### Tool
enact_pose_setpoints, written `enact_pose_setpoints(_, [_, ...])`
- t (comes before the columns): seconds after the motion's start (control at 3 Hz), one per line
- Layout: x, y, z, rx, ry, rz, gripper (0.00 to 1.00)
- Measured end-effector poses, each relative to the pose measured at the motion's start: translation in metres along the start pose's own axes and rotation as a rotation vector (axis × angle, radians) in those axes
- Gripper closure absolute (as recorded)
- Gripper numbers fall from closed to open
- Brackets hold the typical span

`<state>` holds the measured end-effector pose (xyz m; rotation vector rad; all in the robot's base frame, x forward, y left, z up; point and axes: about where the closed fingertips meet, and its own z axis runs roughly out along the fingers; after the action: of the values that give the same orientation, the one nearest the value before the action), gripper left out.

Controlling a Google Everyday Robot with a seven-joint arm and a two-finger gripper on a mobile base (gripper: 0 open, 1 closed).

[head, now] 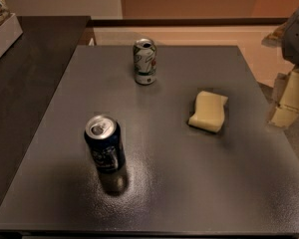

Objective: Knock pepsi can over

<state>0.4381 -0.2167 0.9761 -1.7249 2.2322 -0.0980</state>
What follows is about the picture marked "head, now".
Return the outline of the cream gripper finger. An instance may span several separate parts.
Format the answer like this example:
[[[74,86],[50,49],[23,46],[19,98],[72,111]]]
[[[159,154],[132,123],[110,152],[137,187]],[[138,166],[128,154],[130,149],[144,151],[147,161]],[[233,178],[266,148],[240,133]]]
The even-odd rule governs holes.
[[[272,101],[269,123],[286,128],[299,118],[299,66],[295,66],[287,75],[277,75]]]

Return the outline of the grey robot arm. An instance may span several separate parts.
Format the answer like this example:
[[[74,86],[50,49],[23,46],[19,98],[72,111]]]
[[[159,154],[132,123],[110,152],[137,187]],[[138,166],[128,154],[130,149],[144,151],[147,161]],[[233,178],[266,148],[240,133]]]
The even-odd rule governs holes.
[[[268,122],[286,128],[299,117],[299,7],[286,22],[282,56],[294,68],[287,75],[279,74],[275,80]]]

